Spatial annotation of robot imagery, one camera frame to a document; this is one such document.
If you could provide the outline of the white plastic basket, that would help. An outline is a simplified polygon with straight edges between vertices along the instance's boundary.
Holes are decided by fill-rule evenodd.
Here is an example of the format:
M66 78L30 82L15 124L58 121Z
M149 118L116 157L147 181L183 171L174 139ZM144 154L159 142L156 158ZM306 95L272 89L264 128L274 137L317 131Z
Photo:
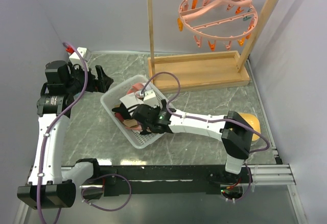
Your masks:
M143 75L135 75L109 89L100 102L137 149L147 147L165 133L173 133L171 113L176 109Z

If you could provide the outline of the pink round clip hanger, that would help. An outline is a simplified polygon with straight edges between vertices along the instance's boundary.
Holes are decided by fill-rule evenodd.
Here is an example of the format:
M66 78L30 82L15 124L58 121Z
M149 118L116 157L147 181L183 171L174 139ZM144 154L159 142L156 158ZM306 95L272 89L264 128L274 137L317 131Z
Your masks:
M197 47L207 42L212 52L218 42L228 51L233 42L242 47L258 21L252 0L183 0L177 18L179 31L190 31Z

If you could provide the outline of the wooden hanger rack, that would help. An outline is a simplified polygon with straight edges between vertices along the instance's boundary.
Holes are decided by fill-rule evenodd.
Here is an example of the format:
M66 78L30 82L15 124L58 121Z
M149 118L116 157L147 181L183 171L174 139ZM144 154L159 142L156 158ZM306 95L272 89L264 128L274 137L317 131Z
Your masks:
M245 62L277 2L278 0L266 0L261 12L258 13L252 0L183 0L178 7L179 30L190 30L198 47L202 47L206 40L210 52L156 57L154 55L153 3L152 0L147 0L150 80L163 92L173 92L178 89L176 82L163 76L164 72L177 76L182 91L247 85L250 77L246 71ZM221 6L225 6L227 11L235 8L235 15L191 26L192 20ZM242 34L223 37L204 33L205 29L231 23L241 18L250 20Z

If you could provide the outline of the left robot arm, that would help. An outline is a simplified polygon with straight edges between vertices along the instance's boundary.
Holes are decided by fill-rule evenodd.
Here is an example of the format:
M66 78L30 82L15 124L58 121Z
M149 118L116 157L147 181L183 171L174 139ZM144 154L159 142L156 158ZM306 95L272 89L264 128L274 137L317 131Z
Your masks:
M85 181L96 184L101 170L96 159L79 159L71 170L63 172L61 159L65 133L71 117L74 96L85 89L105 93L113 79L96 65L96 75L84 72L81 64L63 60L45 66L46 83L37 101L39 137L36 157L24 186L17 189L17 197L33 209L70 208L77 188Z

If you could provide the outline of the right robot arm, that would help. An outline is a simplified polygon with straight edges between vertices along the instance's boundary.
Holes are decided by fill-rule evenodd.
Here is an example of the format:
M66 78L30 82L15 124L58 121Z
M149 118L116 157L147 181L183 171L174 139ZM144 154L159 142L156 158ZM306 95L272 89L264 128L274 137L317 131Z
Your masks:
M147 104L124 103L111 111L121 121L134 120L141 126L141 134L190 133L221 141L227 153L224 178L235 182L241 177L241 168L250 154L253 128L237 112L227 115L211 116L189 114L181 110L168 108L166 100L162 107Z

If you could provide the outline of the pile of socks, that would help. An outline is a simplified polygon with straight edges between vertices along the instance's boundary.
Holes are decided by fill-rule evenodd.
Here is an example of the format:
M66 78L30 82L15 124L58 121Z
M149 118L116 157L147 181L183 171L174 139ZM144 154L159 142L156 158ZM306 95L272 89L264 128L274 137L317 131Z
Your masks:
M115 117L125 126L126 129L137 132L140 135L151 134L151 130L138 120L132 118L134 111L141 104L151 106L150 96L153 91L149 87L145 87L146 83L138 82L128 89L125 96L120 98L120 104L112 109Z

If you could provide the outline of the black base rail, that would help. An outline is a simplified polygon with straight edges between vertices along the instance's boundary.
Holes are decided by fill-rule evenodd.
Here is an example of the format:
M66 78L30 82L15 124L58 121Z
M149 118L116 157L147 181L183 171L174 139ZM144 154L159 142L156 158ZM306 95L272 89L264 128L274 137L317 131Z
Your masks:
M224 165L120 165L100 166L99 176L82 187L104 187L104 196L122 194L205 193L220 194L221 187L250 185L250 170L240 174L225 171Z

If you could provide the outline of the aluminium frame rail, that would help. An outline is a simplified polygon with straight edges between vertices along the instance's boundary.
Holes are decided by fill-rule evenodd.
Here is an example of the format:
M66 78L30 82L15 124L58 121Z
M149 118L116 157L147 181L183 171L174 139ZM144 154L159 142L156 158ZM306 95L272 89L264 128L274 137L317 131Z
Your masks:
M290 165L250 165L253 183L262 186L295 185Z

